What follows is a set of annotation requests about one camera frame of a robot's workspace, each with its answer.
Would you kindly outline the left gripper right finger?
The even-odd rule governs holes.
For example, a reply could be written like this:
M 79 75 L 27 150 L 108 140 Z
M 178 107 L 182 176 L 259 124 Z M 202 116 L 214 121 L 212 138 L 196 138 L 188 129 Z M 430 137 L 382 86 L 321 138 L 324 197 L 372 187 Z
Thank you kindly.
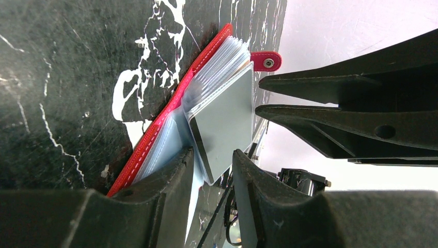
M 437 247 L 436 191 L 308 196 L 232 155 L 244 247 Z

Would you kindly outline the red leather card holder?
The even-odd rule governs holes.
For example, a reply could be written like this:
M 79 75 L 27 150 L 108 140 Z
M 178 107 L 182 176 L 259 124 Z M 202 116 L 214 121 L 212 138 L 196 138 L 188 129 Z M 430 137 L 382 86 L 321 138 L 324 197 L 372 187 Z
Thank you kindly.
M 213 185 L 231 166 L 229 153 L 254 141 L 255 72 L 281 65 L 277 52 L 251 52 L 226 24 L 148 126 L 108 196 L 155 173 L 186 146 L 194 148 L 194 183 Z

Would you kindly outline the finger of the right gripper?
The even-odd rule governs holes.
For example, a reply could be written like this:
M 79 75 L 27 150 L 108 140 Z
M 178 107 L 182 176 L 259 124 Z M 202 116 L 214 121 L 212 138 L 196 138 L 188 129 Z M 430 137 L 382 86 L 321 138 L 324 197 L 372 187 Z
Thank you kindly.
M 256 115 L 291 131 L 327 158 L 392 166 L 437 166 L 437 111 L 354 112 L 261 105 Z
M 437 30 L 329 66 L 264 77 L 259 87 L 366 112 L 437 109 Z

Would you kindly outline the grey credit card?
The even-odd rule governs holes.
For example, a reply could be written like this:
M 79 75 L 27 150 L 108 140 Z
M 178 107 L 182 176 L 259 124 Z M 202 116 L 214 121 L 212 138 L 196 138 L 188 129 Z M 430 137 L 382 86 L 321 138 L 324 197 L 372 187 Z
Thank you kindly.
M 253 63 L 186 112 L 204 181 L 213 185 L 232 164 L 232 152 L 253 142 Z

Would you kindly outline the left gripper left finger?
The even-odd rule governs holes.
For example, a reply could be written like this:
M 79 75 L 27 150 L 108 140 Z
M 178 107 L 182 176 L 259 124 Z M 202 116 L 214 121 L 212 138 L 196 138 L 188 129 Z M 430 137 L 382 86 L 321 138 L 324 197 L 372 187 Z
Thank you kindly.
M 95 190 L 2 190 L 1 247 L 184 247 L 193 148 L 107 197 Z

